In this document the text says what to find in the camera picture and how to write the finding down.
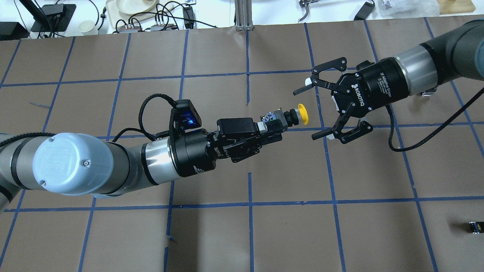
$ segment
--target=robotic arm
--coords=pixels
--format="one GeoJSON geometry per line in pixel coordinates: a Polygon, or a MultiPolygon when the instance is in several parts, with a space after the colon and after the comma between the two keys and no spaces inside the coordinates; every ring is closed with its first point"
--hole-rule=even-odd
{"type": "MultiPolygon", "coordinates": [[[[313,140],[327,136],[337,138],[343,144],[349,143],[373,131],[373,126],[364,117],[377,108],[386,106],[393,120],[390,103],[419,93],[435,92],[437,86],[459,77],[484,80],[484,19],[471,21],[378,63],[360,63],[357,72],[343,74],[336,83],[319,78],[320,72],[331,68],[345,72],[346,63],[346,58],[339,58],[313,67],[306,86],[293,93],[297,95],[314,86],[331,91],[340,116],[332,128],[313,134],[313,140]],[[342,132],[350,117],[360,119],[358,126],[342,132]]],[[[482,93],[480,91],[452,118],[482,93]]]]}
{"type": "Polygon", "coordinates": [[[217,131],[207,132],[200,128],[201,118],[190,100],[174,101],[164,94],[148,97],[140,118],[154,97],[172,106],[170,128],[153,137],[140,122],[141,131],[153,141],[133,148],[86,134],[0,134],[0,212],[20,189],[105,198],[207,172],[218,159],[244,160],[263,145],[281,141],[288,127],[309,122],[299,104],[290,111],[269,112],[259,122],[219,119],[217,131]]]}

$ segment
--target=white table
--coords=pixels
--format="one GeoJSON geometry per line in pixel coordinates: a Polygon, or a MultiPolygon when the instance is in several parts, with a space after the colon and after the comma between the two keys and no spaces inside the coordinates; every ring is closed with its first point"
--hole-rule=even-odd
{"type": "MultiPolygon", "coordinates": [[[[34,20],[32,15],[17,1],[18,8],[22,18],[30,30],[34,20]]],[[[44,4],[54,4],[55,0],[38,0],[42,6],[44,4]]],[[[84,20],[96,20],[97,12],[94,6],[87,0],[64,0],[66,4],[76,4],[77,8],[66,32],[60,32],[65,36],[81,35],[77,26],[84,20]]],[[[93,0],[102,12],[105,6],[105,0],[93,0]]],[[[304,20],[306,23],[313,22],[333,22],[353,20],[357,11],[363,6],[365,0],[320,0],[311,3],[309,16],[304,20]]],[[[460,15],[484,15],[484,1],[474,0],[476,10],[473,13],[460,15]]],[[[235,5],[234,0],[198,0],[193,6],[197,20],[216,25],[218,27],[230,27],[234,25],[235,5]]],[[[177,8],[174,13],[176,17],[183,17],[182,9],[177,8]]],[[[274,25],[274,24],[295,24],[298,19],[304,15],[304,9],[300,8],[297,0],[253,0],[252,1],[252,19],[254,25],[274,25]]],[[[378,7],[373,11],[368,19],[387,19],[399,17],[422,17],[422,16],[439,16],[438,11],[424,11],[422,9],[411,13],[398,14],[394,16],[383,17],[379,14],[378,7]]],[[[0,21],[18,21],[20,16],[12,0],[0,0],[0,21]]],[[[180,28],[183,28],[183,20],[177,20],[180,28]]],[[[154,19],[142,21],[143,28],[154,25],[154,19]]],[[[197,28],[208,28],[208,26],[197,23],[197,28]]],[[[100,34],[112,33],[114,28],[110,26],[106,19],[100,34]]]]}

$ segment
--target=light blue joint cap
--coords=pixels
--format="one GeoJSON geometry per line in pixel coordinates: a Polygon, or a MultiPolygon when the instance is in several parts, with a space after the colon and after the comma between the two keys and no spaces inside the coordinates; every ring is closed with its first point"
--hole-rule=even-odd
{"type": "Polygon", "coordinates": [[[103,141],[86,134],[60,133],[39,146],[32,170],[47,191],[79,196],[103,186],[113,166],[113,155],[103,141]]]}

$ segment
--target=yellow object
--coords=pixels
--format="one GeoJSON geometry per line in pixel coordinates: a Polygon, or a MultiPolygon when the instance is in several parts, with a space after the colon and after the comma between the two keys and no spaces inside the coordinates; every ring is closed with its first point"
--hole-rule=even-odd
{"type": "Polygon", "coordinates": [[[307,115],[306,107],[303,104],[298,105],[299,113],[301,113],[302,123],[307,125],[309,123],[309,115],[307,115]]]}

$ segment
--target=black electronic device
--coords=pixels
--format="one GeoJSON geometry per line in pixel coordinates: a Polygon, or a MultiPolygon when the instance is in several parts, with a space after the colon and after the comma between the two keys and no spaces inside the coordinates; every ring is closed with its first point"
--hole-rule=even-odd
{"type": "Polygon", "coordinates": [[[27,38],[29,32],[18,22],[0,22],[0,41],[27,38]]]}

